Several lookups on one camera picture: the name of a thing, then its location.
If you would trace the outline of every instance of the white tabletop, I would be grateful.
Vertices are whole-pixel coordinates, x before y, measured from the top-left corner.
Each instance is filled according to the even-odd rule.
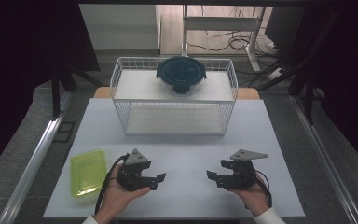
[[[303,217],[304,212],[262,100],[239,100],[224,136],[127,136],[110,99],[91,99],[63,166],[44,217],[86,217],[93,214],[98,194],[73,198],[70,158],[102,149],[110,168],[121,155],[137,148],[150,161],[143,176],[167,173],[156,191],[131,202],[117,218],[224,219],[251,217],[237,195],[219,189],[206,170],[220,175],[232,172],[220,160],[240,148],[268,154],[255,160],[256,170],[269,180],[273,206],[282,217]]]

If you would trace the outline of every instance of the hand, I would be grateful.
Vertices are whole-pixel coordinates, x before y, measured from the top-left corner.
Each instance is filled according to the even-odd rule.
[[[99,224],[110,223],[117,214],[124,211],[132,200],[141,197],[150,191],[149,187],[138,189],[134,192],[123,189],[116,181],[121,166],[122,164],[118,164],[112,171],[111,178],[114,179],[111,179],[106,187],[103,203],[94,217]]]
[[[256,176],[263,184],[264,181],[260,175]],[[240,196],[249,210],[251,210],[254,217],[258,217],[267,210],[269,210],[269,202],[264,190],[258,184],[254,184],[249,189],[227,189],[227,191],[233,192]]]

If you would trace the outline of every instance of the white wire basket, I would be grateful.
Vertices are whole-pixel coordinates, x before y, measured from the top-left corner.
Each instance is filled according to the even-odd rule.
[[[169,94],[156,78],[168,58],[118,58],[111,96],[125,134],[223,135],[238,93],[229,59],[197,59],[206,79],[191,95]]]

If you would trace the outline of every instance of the black curtain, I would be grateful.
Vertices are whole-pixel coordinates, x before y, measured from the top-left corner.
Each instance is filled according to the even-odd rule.
[[[0,0],[0,154],[27,113],[34,88],[68,64],[99,71],[75,1]]]
[[[322,107],[358,151],[358,1],[349,1],[317,56]]]

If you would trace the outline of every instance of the gray floor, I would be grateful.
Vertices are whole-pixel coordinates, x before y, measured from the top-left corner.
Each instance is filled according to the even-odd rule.
[[[90,74],[108,85],[116,57],[109,54],[101,56],[99,61],[101,62],[102,72],[91,72]],[[236,69],[250,71],[250,64],[245,57],[233,57],[232,60]],[[254,77],[254,75],[241,73],[237,75],[239,82]],[[74,130],[71,133],[58,133],[56,135],[55,139],[58,141],[54,142],[49,148],[15,223],[81,222],[81,219],[45,220],[42,218],[67,152],[76,135],[88,99],[93,96],[96,90],[96,87],[87,81],[77,76],[74,76],[74,78],[77,89],[73,92],[73,98],[64,117],[64,125],[62,125],[63,129],[72,125]],[[287,223],[350,223],[290,101],[286,91],[288,83],[290,83],[290,80],[267,91],[260,92],[306,213],[306,217],[284,217],[283,219]],[[26,118],[0,158],[0,216],[50,120],[52,109],[50,95],[49,83],[35,89],[34,102]],[[316,131],[358,205],[358,154],[325,115],[317,101],[313,105],[313,118]]]

